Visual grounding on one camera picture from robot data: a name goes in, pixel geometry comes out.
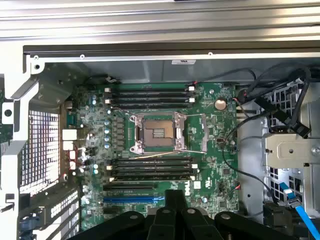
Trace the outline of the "thin metal locking lever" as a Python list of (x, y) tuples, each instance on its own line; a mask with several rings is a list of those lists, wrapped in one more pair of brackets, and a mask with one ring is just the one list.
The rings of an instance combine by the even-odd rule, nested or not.
[(116, 106), (110, 106), (109, 107), (110, 111), (111, 111), (111, 115), (113, 117), (119, 117), (119, 116), (127, 116), (127, 117), (131, 117), (131, 116), (136, 116), (134, 113), (122, 109), (120, 107), (116, 107)]
[(153, 154), (153, 155), (144, 155), (144, 156), (134, 157), (132, 159), (133, 160), (149, 159), (149, 158), (162, 157), (162, 156), (173, 155), (173, 154), (178, 154), (178, 153), (180, 153), (180, 151), (170, 151), (170, 152), (158, 153), (158, 154)]

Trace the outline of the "CPU socket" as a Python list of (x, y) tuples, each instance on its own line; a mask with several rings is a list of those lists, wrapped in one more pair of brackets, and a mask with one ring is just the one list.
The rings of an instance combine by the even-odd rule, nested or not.
[(187, 116), (176, 111), (140, 112), (129, 117), (134, 123), (134, 144), (129, 151), (137, 155), (185, 152)]

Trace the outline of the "metal socket cover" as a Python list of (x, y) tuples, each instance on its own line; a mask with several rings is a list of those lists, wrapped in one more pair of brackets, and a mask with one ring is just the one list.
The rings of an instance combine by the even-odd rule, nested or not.
[[(200, 116), (200, 124), (203, 131), (203, 138), (201, 142), (201, 150), (189, 150), (185, 145), (186, 140), (188, 139), (187, 134), (185, 133), (186, 129), (186, 120), (188, 117)], [(207, 142), (209, 138), (209, 129), (207, 126), (207, 119), (205, 113), (199, 114), (183, 114), (180, 112), (174, 112), (174, 126), (175, 126), (175, 142), (174, 142), (174, 151), (181, 153), (197, 153), (197, 154), (206, 154), (208, 147)]]

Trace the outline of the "round coin battery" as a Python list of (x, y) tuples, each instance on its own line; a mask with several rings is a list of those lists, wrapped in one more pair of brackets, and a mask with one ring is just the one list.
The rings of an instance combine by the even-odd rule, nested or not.
[(228, 104), (227, 101), (223, 98), (218, 98), (215, 102), (214, 102), (214, 107), (218, 110), (218, 111), (224, 111), (227, 108)]

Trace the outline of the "metal disk bay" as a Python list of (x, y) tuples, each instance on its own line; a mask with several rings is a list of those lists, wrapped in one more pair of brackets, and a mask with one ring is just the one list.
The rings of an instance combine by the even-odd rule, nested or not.
[(320, 219), (320, 82), (311, 83), (300, 112), (300, 121), (310, 128), (308, 138), (295, 133), (266, 134), (262, 146), (269, 152), (268, 167), (300, 174), (302, 205), (311, 218)]

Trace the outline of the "green motherboard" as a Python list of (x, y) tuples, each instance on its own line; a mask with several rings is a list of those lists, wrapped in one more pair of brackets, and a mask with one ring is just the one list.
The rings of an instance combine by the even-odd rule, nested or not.
[[(142, 89), (142, 88), (187, 88), (195, 87), (191, 97), (117, 97), (106, 98), (104, 88)], [(162, 207), (165, 200), (157, 203), (105, 203), (104, 197), (152, 196), (165, 197), (166, 190), (181, 190), (190, 207), (204, 209), (210, 217), (219, 211), (236, 211), (239, 208), (237, 188), (238, 175), (233, 170), (238, 164), (237, 136), (225, 140), (227, 133), (236, 125), (236, 105), (233, 102), (235, 88), (222, 83), (113, 83), (82, 84), (71, 95), (74, 108), (67, 114), (67, 126), (77, 129), (78, 137), (72, 142), (68, 160), (77, 166), (78, 180), (82, 185), (81, 212), (79, 223), (81, 230), (88, 230), (124, 212), (136, 211), (142, 215), (153, 209)], [(192, 108), (172, 109), (124, 109), (134, 114), (151, 112), (179, 112), (185, 115), (205, 114), (208, 127), (207, 153), (180, 152), (154, 158), (194, 158), (188, 164), (198, 164), (192, 174), (140, 174), (118, 175), (107, 170), (109, 165), (138, 165), (147, 163), (122, 164), (112, 163), (114, 159), (133, 159), (147, 155), (135, 154), (129, 147), (134, 144), (134, 123), (129, 116), (112, 116), (109, 107), (119, 104), (105, 104), (106, 99), (187, 99), (195, 98)], [(225, 110), (217, 110), (214, 106), (217, 99), (225, 99)], [(200, 151), (204, 136), (200, 116), (188, 116), (185, 121), (187, 139), (185, 145), (189, 150)], [(127, 181), (113, 182), (109, 177), (124, 176), (170, 176), (194, 175), (195, 180), (180, 181)], [(111, 190), (104, 191), (103, 186), (109, 184), (157, 184), (154, 190)], [(117, 214), (104, 214), (107, 207), (119, 206)]]

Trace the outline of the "blue card retention clip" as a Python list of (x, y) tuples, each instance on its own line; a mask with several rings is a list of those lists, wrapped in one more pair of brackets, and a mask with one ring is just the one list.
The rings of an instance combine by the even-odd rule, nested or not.
[(40, 225), (40, 218), (38, 216), (27, 216), (19, 221), (19, 230), (31, 231), (38, 228)]

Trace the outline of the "black RAM slot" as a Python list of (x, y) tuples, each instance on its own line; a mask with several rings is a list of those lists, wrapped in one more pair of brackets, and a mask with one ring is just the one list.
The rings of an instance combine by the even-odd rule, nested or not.
[(173, 103), (173, 104), (115, 104), (114, 108), (120, 109), (189, 109), (193, 107), (191, 103)]
[(114, 92), (104, 93), (105, 98), (146, 98), (146, 97), (194, 97), (194, 92)]
[(196, 90), (194, 86), (188, 86), (186, 88), (111, 88), (105, 87), (105, 93), (115, 92), (193, 92)]
[(114, 175), (184, 175), (184, 174), (193, 174), (197, 171), (194, 169), (167, 169), (167, 170), (113, 170), (112, 174)]
[(114, 164), (107, 165), (106, 169), (108, 171), (164, 171), (164, 170), (187, 170), (187, 169), (197, 169), (197, 163), (185, 163), (185, 164), (160, 164), (160, 163), (147, 163), (147, 164)]
[(145, 175), (145, 176), (111, 176), (110, 182), (163, 182), (195, 180), (195, 175)]
[(178, 164), (178, 163), (192, 163), (194, 161), (194, 158), (192, 157), (165, 157), (165, 158), (143, 158), (143, 159), (113, 159), (112, 163), (117, 164), (133, 164), (133, 163), (172, 163), (172, 164)]
[(171, 98), (164, 98), (164, 99), (105, 99), (105, 104), (161, 104), (161, 103), (195, 103), (196, 99), (194, 97), (186, 98), (186, 99), (171, 99)]

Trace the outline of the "blue expansion slot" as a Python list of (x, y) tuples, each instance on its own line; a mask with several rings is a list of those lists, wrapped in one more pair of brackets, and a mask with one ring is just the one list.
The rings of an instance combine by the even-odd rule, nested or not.
[(164, 200), (164, 196), (154, 197), (154, 196), (113, 196), (104, 197), (104, 203), (157, 203), (158, 201)]

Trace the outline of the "open metal PC case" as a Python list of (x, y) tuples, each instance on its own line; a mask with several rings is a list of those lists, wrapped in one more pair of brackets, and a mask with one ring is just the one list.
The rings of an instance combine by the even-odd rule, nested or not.
[[(30, 45), (0, 80), (0, 240), (67, 240), (83, 231), (79, 171), (68, 159), (75, 127), (71, 96), (80, 85), (215, 83), (235, 89), (238, 209), (265, 225), (264, 202), (287, 207), (292, 240), (320, 240), (320, 218), (302, 203), (302, 176), (267, 166), (263, 138), (311, 129), (300, 121), (312, 83), (320, 83), (320, 41)], [(214, 219), (201, 207), (191, 207)], [(20, 220), (39, 227), (20, 231)]]

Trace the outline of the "long black expansion slot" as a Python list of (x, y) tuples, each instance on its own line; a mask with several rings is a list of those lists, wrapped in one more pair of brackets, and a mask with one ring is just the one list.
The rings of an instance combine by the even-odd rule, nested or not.
[(155, 190), (157, 184), (105, 184), (104, 191)]

